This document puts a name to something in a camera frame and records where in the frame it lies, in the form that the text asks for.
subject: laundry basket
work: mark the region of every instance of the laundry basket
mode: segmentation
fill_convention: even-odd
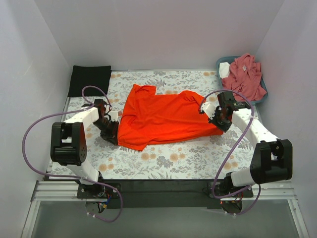
[[[239,58],[239,56],[222,57],[222,58],[218,59],[217,62],[216,62],[217,76],[218,76],[218,79],[219,79],[219,85],[220,85],[221,89],[223,88],[223,86],[222,86],[221,78],[220,78],[220,75],[219,75],[220,63],[228,62],[229,64],[231,64],[234,61],[234,59],[236,59],[236,58]],[[256,103],[261,103],[267,98],[267,89],[266,89],[265,83],[263,81],[263,77],[261,78],[260,85],[266,91],[266,94],[263,96],[263,98],[261,100],[251,101],[252,105],[255,105]]]

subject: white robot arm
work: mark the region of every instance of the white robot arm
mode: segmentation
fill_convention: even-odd
[[[101,137],[111,143],[117,143],[119,111],[106,113],[103,100],[95,100],[94,107],[84,105],[85,111],[75,114],[64,122],[52,126],[51,159],[66,166],[74,174],[92,181],[100,179],[100,173],[86,160],[87,146],[85,130],[94,124],[101,130]],[[91,183],[81,179],[82,184]]]
[[[209,102],[202,104],[201,113],[206,113],[209,122],[224,132],[232,123],[244,131],[251,118],[249,105],[237,102],[230,91],[220,93],[218,101],[218,107]],[[224,186],[227,187],[225,190],[230,190],[230,187],[291,179],[292,144],[289,140],[280,140],[256,118],[245,136],[254,148],[251,165],[249,168],[227,174],[224,180]]]

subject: flower pattern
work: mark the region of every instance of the flower pattern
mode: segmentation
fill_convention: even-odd
[[[122,111],[133,84],[153,85],[157,94],[194,91],[202,96],[219,89],[214,71],[123,71],[113,72],[108,98],[113,110]],[[217,104],[216,95],[208,101]],[[69,100],[68,111],[81,108],[82,97]],[[148,145],[142,152],[115,146],[100,138],[100,131],[91,125],[86,131],[87,160],[106,179],[212,179],[227,153],[242,134],[232,125],[221,136],[200,137],[171,144]],[[220,178],[227,172],[240,170],[250,165],[253,148],[243,139],[224,166]],[[50,166],[51,173],[72,175],[58,163]]]

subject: orange t-shirt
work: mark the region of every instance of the orange t-shirt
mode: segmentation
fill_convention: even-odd
[[[155,95],[155,86],[133,88],[125,103],[118,129],[118,144],[143,150],[148,144],[165,144],[200,136],[222,135],[199,114],[203,97],[195,92]]]

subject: black towel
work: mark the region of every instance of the black towel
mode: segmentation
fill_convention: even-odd
[[[70,79],[68,97],[81,97],[83,87],[93,85],[108,93],[111,77],[111,66],[81,67],[74,65]],[[94,88],[87,88],[85,96],[102,96],[103,94]]]

